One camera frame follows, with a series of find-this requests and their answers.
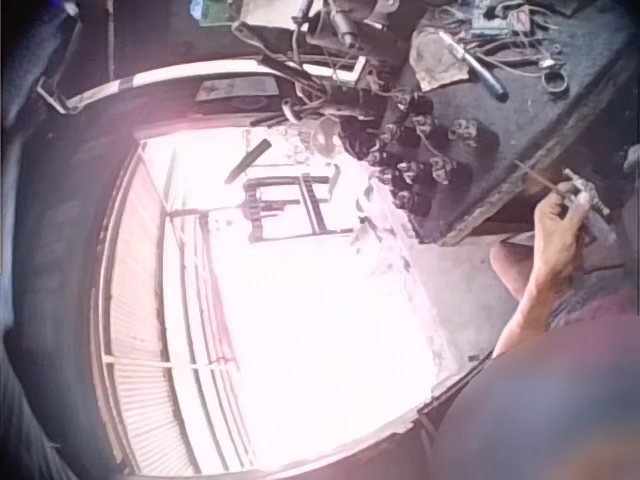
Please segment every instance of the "workbench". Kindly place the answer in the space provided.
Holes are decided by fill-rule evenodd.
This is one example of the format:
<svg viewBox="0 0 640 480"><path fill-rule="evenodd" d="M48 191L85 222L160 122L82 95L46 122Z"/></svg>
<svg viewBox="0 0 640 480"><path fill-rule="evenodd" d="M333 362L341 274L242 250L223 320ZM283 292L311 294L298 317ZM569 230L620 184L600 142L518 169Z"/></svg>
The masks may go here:
<svg viewBox="0 0 640 480"><path fill-rule="evenodd" d="M452 143L446 154L471 166L472 182L464 188L438 185L429 215L410 216L420 241L443 246L460 243L521 190L525 173L514 159L535 168L557 162L637 73L636 27L611 2L597 2L572 18L554 17L553 21L559 29L545 36L563 49L569 77L565 98L551 97L540 78L504 70L494 70L509 91L504 104L473 81L429 92L439 123L451 126L456 119L480 120L499 136L500 145L492 158L477 158L472 149ZM399 87L419 88L408 62ZM388 118L396 113L390 108ZM635 116L627 112L627 119L637 122L637 105ZM418 158L427 160L429 151L424 144L420 148Z"/></svg>

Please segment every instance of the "concrete floor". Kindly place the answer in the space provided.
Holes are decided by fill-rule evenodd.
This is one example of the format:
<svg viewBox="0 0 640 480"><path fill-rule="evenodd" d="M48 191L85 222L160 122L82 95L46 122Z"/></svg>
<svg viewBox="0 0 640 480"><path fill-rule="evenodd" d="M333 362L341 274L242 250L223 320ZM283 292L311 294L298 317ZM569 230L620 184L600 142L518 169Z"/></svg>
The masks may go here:
<svg viewBox="0 0 640 480"><path fill-rule="evenodd" d="M489 264L489 251L499 237L448 248L420 245L406 215L391 205L389 191L374 185L374 221L393 230L418 283L412 303L433 352L433 393L438 394L493 349L515 311L515 299Z"/></svg>

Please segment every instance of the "floor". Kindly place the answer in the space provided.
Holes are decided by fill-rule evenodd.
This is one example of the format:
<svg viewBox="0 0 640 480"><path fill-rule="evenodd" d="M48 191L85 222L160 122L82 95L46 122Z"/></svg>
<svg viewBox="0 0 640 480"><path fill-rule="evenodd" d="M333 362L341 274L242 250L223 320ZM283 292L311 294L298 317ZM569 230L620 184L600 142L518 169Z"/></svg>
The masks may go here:
<svg viewBox="0 0 640 480"><path fill-rule="evenodd" d="M249 23L290 27L299 0L246 2L242 17ZM321 4L314 1L314 9ZM380 189L381 198L388 192ZM487 353L515 309L516 303L489 265L489 250L498 239L485 238L469 245L438 248L418 245L406 217L390 208L379 221L392 226L413 266L422 293L414 295L421 326L434 352L436 390L449 384Z"/></svg>

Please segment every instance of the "metal part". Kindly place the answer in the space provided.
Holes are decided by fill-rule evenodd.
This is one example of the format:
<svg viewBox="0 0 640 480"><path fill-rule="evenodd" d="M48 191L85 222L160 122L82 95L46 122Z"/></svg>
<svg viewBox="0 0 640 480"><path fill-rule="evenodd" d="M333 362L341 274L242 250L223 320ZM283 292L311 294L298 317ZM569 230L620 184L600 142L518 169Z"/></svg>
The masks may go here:
<svg viewBox="0 0 640 480"><path fill-rule="evenodd" d="M332 11L331 24L338 33L338 38L349 50L355 49L360 43L360 36L358 35L358 28L353 20L342 11Z"/></svg>
<svg viewBox="0 0 640 480"><path fill-rule="evenodd" d="M384 167L376 173L376 179L385 187L390 187L397 172L391 167Z"/></svg>
<svg viewBox="0 0 640 480"><path fill-rule="evenodd" d="M386 97L368 89L345 87L336 82L326 82L325 87L326 98L320 106L320 111L325 114L368 120L381 116L387 107Z"/></svg>
<svg viewBox="0 0 640 480"><path fill-rule="evenodd" d="M418 217L426 217L431 212L431 199L412 190L394 192L393 205Z"/></svg>
<svg viewBox="0 0 640 480"><path fill-rule="evenodd" d="M378 137L383 143L393 143L400 138L401 127L395 123L385 125Z"/></svg>
<svg viewBox="0 0 640 480"><path fill-rule="evenodd" d="M460 46L448 33L440 31L438 34L445 41L451 53L476 74L480 83L484 85L493 98L502 103L509 99L509 92L507 92L506 87L498 77L482 66L473 55Z"/></svg>
<svg viewBox="0 0 640 480"><path fill-rule="evenodd" d="M400 110L410 115L429 116L433 113L433 101L422 92L399 95L397 103Z"/></svg>
<svg viewBox="0 0 640 480"><path fill-rule="evenodd" d="M589 198L591 199L591 206L593 209L599 213L603 218L608 218L611 214L611 210L607 208L607 206L602 203L600 197L598 196L598 191L596 190L596 186L573 173L570 169L565 168L563 173L571 179L571 182L580 190L581 192L587 192L589 194Z"/></svg>
<svg viewBox="0 0 640 480"><path fill-rule="evenodd" d="M260 31L260 27L250 25L245 21L238 20L231 25L231 32L245 43L253 45L259 48L263 53L273 58L286 60L284 55L280 55L274 52L274 49L269 45L269 41L264 37Z"/></svg>
<svg viewBox="0 0 640 480"><path fill-rule="evenodd" d="M411 192L398 192L393 198L393 205L400 210L409 210L413 206L413 196Z"/></svg>
<svg viewBox="0 0 640 480"><path fill-rule="evenodd" d="M291 80L294 83L299 83L304 88L316 95L322 96L325 94L325 90L320 83L313 78L313 76L301 68L289 65L277 58L273 58L269 55L263 55L258 59L258 63L265 67L278 72L284 78Z"/></svg>
<svg viewBox="0 0 640 480"><path fill-rule="evenodd" d="M569 90L569 77L560 69L547 70L542 74L541 80L551 95L561 95Z"/></svg>
<svg viewBox="0 0 640 480"><path fill-rule="evenodd" d="M240 175L246 172L247 169L251 167L251 165L253 165L271 147L271 142L266 138L263 139L258 145L256 145L244 157L242 157L242 160L240 160L235 167L233 167L233 169L229 172L229 175L227 175L224 183L226 185L230 185L235 182L238 177L240 177Z"/></svg>
<svg viewBox="0 0 640 480"><path fill-rule="evenodd" d="M478 123L475 120L458 119L447 132L449 140L460 140L469 147L477 146Z"/></svg>
<svg viewBox="0 0 640 480"><path fill-rule="evenodd" d="M515 163L533 178L535 178L543 185L551 189L553 192L557 193L560 197L562 197L564 199L564 204L567 207L571 207L571 205L576 202L576 197L574 195L563 192L556 185L548 181L543 176L539 175L532 168L517 160L515 160ZM576 175L569 169L565 169L563 173L571 179L572 183L578 188L578 190L589 194L591 208L589 209L587 218L585 219L586 243L591 243L591 241L593 240L600 240L605 245L613 245L617 240L617 235L613 227L611 227L606 222L606 219L609 217L611 211L602 203L602 201L598 197L598 192L596 191L595 185Z"/></svg>
<svg viewBox="0 0 640 480"><path fill-rule="evenodd" d="M298 13L291 17L291 20L296 26L301 26L309 21L309 13L311 13L311 7L313 7L313 0L302 0Z"/></svg>
<svg viewBox="0 0 640 480"><path fill-rule="evenodd" d="M345 20L345 17L343 14L336 16L326 8L316 12L309 21L307 43L341 54L344 54L345 44L348 43L350 50L366 56L373 65L402 65L408 49L404 40L388 30L381 30L361 21Z"/></svg>
<svg viewBox="0 0 640 480"><path fill-rule="evenodd" d="M397 168L410 185L425 185L432 179L427 173L425 165L421 162L403 162L398 164Z"/></svg>
<svg viewBox="0 0 640 480"><path fill-rule="evenodd" d="M373 149L366 158L366 161L372 167L393 167L395 168L402 159L397 155L385 151L384 149Z"/></svg>
<svg viewBox="0 0 640 480"><path fill-rule="evenodd" d="M349 15L356 22L366 20L377 8L377 0L328 0L329 7Z"/></svg>
<svg viewBox="0 0 640 480"><path fill-rule="evenodd" d="M425 138L432 132L435 120L428 115L415 115L413 117L413 124L416 126L418 134Z"/></svg>
<svg viewBox="0 0 640 480"><path fill-rule="evenodd" d="M386 26L388 16L400 6L400 0L378 0L375 9L369 15L368 21Z"/></svg>
<svg viewBox="0 0 640 480"><path fill-rule="evenodd" d="M431 175L433 179L442 185L449 185L451 173L458 166L456 161L444 156L434 156L429 159L429 162L431 163Z"/></svg>
<svg viewBox="0 0 640 480"><path fill-rule="evenodd" d="M290 98L285 98L282 101L282 112L291 123L300 123L302 121L302 117L295 111L293 101Z"/></svg>

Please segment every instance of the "cable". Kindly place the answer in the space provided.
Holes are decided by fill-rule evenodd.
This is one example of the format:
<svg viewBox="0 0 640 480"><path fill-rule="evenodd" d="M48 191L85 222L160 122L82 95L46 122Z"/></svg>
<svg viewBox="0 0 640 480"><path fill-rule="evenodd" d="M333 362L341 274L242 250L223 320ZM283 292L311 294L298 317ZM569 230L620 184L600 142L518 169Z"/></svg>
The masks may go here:
<svg viewBox="0 0 640 480"><path fill-rule="evenodd" d="M541 77L542 76L542 72L538 72L538 73L521 72L520 70L516 70L515 68L508 67L504 63L501 63L498 60L489 58L486 55L483 55L481 53L476 53L475 55L476 57L481 58L485 62L495 65L496 67L501 68L509 73L513 73L514 75L520 75L522 77Z"/></svg>
<svg viewBox="0 0 640 480"><path fill-rule="evenodd" d="M552 25L551 23L543 22L542 20L538 20L536 18L532 18L531 21L534 24L536 24L536 25L538 25L539 27L542 27L542 28L548 28L550 30L559 30L560 29L560 27L557 27L556 25Z"/></svg>
<svg viewBox="0 0 640 480"><path fill-rule="evenodd" d="M298 36L300 35L300 26L298 25L296 29L293 31L293 35L291 36L291 50L293 52L293 61L298 67L302 68L302 63L300 62L300 51L298 50ZM312 103L312 101L307 97L304 93L302 85L299 83L294 83L294 88L296 89L296 94L307 104Z"/></svg>

